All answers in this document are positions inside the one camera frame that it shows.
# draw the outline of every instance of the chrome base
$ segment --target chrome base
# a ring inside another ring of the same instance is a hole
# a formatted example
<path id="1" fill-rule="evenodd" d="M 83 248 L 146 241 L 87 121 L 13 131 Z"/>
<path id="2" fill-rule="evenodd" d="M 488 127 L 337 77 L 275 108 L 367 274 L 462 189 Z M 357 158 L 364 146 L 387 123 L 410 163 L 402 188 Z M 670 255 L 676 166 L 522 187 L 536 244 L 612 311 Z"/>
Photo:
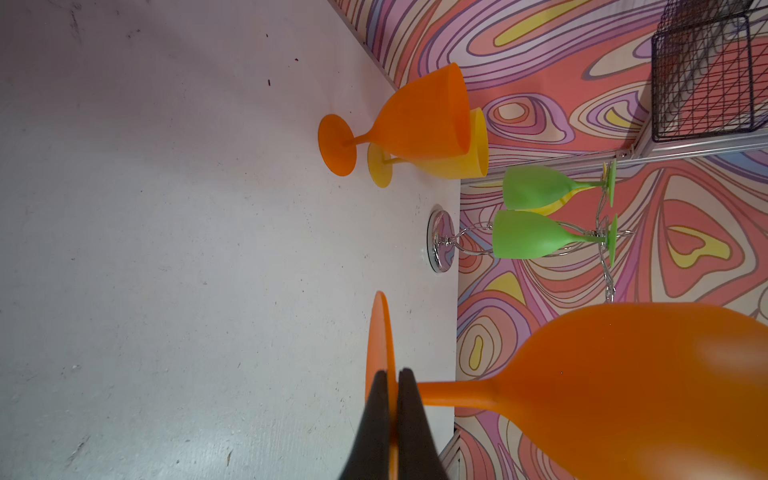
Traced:
<path id="1" fill-rule="evenodd" d="M 437 273 L 444 273 L 451 269 L 455 256 L 452 238 L 453 220 L 445 210 L 435 210 L 429 217 L 427 226 L 427 257 L 429 264 Z"/>

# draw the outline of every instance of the orange wine glass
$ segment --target orange wine glass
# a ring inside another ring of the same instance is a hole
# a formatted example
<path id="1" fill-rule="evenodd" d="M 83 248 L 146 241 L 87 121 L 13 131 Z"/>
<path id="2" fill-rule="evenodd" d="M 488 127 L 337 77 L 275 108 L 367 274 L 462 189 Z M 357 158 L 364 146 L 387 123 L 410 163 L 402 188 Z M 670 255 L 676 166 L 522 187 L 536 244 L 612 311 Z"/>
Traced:
<path id="1" fill-rule="evenodd" d="M 394 164 L 411 163 L 430 175 L 449 180 L 462 178 L 480 178 L 488 174 L 488 129 L 481 108 L 469 112 L 470 139 L 469 151 L 456 157 L 429 161 L 411 161 L 405 158 L 392 158 L 378 144 L 368 146 L 368 172 L 373 183 L 387 188 L 392 181 Z"/>
<path id="2" fill-rule="evenodd" d="M 355 137 L 339 115 L 326 115 L 317 131 L 320 154 L 336 175 L 352 173 L 356 145 L 373 142 L 410 160 L 455 157 L 469 150 L 469 96 L 457 64 L 400 88 L 384 104 L 368 133 Z"/>
<path id="3" fill-rule="evenodd" d="M 371 345 L 386 361 L 369 351 L 366 378 L 386 369 L 391 384 L 389 315 L 372 317 Z M 494 376 L 419 383 L 419 394 L 502 414 L 584 480 L 768 478 L 768 326 L 721 306 L 581 308 L 536 330 Z"/>

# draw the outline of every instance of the chrome stand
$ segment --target chrome stand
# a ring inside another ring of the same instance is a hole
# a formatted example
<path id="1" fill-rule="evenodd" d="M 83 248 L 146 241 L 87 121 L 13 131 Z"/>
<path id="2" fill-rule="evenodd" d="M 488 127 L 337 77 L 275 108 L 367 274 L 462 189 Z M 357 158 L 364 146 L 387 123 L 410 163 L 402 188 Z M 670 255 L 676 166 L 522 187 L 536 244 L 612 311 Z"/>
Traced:
<path id="1" fill-rule="evenodd" d="M 558 222 L 563 227 L 575 230 L 582 235 L 589 235 L 593 237 L 607 237 L 611 229 L 611 224 L 608 221 L 608 217 L 601 218 L 603 209 L 607 206 L 607 188 L 603 188 L 603 195 L 598 204 L 598 211 L 595 214 L 595 228 L 594 230 L 586 230 L 578 225 L 566 222 Z M 429 264 L 432 269 L 437 273 L 447 272 L 455 257 L 455 250 L 457 249 L 467 255 L 492 255 L 493 249 L 487 250 L 467 250 L 459 244 L 462 235 L 468 232 L 476 230 L 493 231 L 492 222 L 480 222 L 472 225 L 471 227 L 462 228 L 458 233 L 454 233 L 453 221 L 451 216 L 445 210 L 435 210 L 432 212 L 429 218 L 429 227 L 427 229 L 427 254 L 429 256 Z M 617 232 L 617 237 L 628 237 L 634 234 L 632 230 L 620 230 Z M 561 248 L 559 251 L 547 255 L 547 257 L 559 257 L 566 255 L 570 252 L 580 250 L 582 248 L 589 247 L 591 243 L 571 243 Z M 600 251 L 600 264 L 603 267 L 603 278 L 605 279 L 605 302 L 613 303 L 616 295 L 616 284 L 614 282 L 613 275 L 611 274 L 611 268 L 605 261 L 605 257 L 608 254 L 607 246 L 605 242 L 598 243 L 598 249 Z"/>

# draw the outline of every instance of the wine glass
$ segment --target wine glass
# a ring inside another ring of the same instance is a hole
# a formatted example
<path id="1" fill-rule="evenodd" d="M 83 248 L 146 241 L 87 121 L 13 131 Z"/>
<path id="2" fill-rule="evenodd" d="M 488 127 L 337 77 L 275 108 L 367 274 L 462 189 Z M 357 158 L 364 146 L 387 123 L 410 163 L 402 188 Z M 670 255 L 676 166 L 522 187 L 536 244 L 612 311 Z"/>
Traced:
<path id="1" fill-rule="evenodd" d="M 392 352 L 385 314 L 377 326 L 372 318 L 369 345 Z M 381 366 L 369 355 L 366 378 Z M 493 376 L 421 382 L 419 394 L 424 405 L 505 416 L 584 480 L 768 475 L 768 327 L 720 306 L 574 310 L 533 332 Z"/>
<path id="2" fill-rule="evenodd" d="M 373 183 L 381 188 L 392 181 L 392 166 L 409 162 L 418 169 L 435 177 L 458 180 L 478 178 L 488 174 L 488 129 L 481 108 L 469 112 L 470 142 L 469 151 L 463 155 L 429 161 L 411 161 L 405 158 L 392 158 L 379 145 L 368 146 L 368 171 Z"/>
<path id="3" fill-rule="evenodd" d="M 502 210 L 493 220 L 493 254 L 496 258 L 530 260 L 545 257 L 570 243 L 606 243 L 609 265 L 616 260 L 618 218 L 614 216 L 610 230 L 604 233 L 587 232 L 568 225 L 579 233 L 566 230 L 561 224 L 544 215 L 520 210 Z"/>
<path id="4" fill-rule="evenodd" d="M 400 88 L 384 104 L 371 130 L 359 137 L 340 116 L 326 115 L 317 140 L 326 166 L 341 177 L 352 173 L 355 146 L 366 142 L 413 160 L 466 154 L 469 96 L 462 71 L 451 63 Z"/>
<path id="5" fill-rule="evenodd" d="M 546 207 L 574 191 L 601 187 L 614 206 L 616 161 L 604 169 L 603 178 L 596 182 L 579 182 L 554 168 L 543 165 L 518 165 L 504 173 L 502 193 L 509 210 L 531 210 Z"/>

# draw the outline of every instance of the green wine glass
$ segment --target green wine glass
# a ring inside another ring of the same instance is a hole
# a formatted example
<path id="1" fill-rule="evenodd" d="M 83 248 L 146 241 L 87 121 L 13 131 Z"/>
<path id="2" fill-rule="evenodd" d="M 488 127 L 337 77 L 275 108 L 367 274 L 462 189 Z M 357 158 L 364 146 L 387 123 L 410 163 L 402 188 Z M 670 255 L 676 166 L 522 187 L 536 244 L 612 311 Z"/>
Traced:
<path id="1" fill-rule="evenodd" d="M 550 205 L 574 190 L 602 187 L 608 201 L 614 206 L 616 187 L 616 162 L 605 169 L 602 180 L 579 182 L 554 168 L 542 165 L 510 167 L 504 174 L 502 193 L 509 210 L 530 210 Z"/>
<path id="2" fill-rule="evenodd" d="M 551 218 L 533 212 L 503 210 L 493 220 L 493 255 L 529 260 L 545 257 L 570 243 L 606 243 L 610 265 L 616 260 L 618 218 L 605 235 L 572 233 Z"/>

